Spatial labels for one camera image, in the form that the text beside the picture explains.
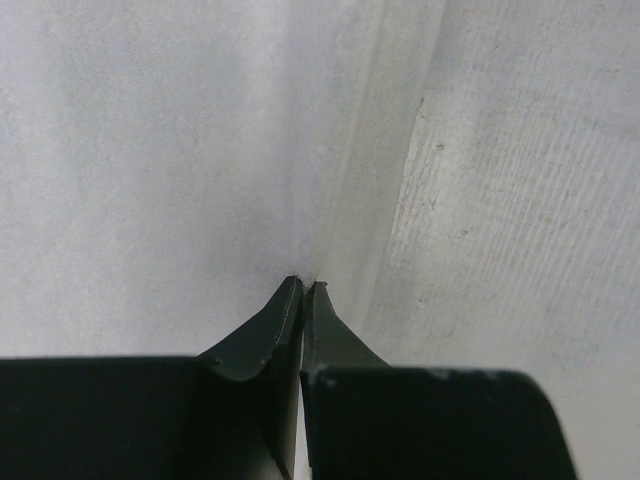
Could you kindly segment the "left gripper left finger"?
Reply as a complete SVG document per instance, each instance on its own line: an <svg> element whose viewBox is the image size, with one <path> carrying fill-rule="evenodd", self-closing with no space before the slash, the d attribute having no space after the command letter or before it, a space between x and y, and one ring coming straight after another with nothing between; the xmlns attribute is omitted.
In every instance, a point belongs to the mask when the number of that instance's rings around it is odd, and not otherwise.
<svg viewBox="0 0 640 480"><path fill-rule="evenodd" d="M303 300L301 281L287 277L257 314L198 356L195 478L292 478Z"/></svg>

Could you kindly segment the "white towel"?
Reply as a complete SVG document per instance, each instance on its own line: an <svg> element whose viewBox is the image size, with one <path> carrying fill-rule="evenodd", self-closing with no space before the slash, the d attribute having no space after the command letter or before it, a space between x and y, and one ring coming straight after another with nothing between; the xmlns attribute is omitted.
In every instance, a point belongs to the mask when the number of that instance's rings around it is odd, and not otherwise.
<svg viewBox="0 0 640 480"><path fill-rule="evenodd" d="M360 321L441 1L5 1L1 353L196 353L284 277Z"/></svg>

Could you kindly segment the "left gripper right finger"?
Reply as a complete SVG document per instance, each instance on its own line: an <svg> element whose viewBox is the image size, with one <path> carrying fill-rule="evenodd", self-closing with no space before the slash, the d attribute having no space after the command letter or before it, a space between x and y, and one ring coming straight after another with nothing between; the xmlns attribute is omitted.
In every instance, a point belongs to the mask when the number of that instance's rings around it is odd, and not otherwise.
<svg viewBox="0 0 640 480"><path fill-rule="evenodd" d="M337 470L347 463L338 448L353 440L353 421L363 414L357 405L357 382L388 364L336 314L327 285L313 284L304 305L303 358L300 380L309 466Z"/></svg>

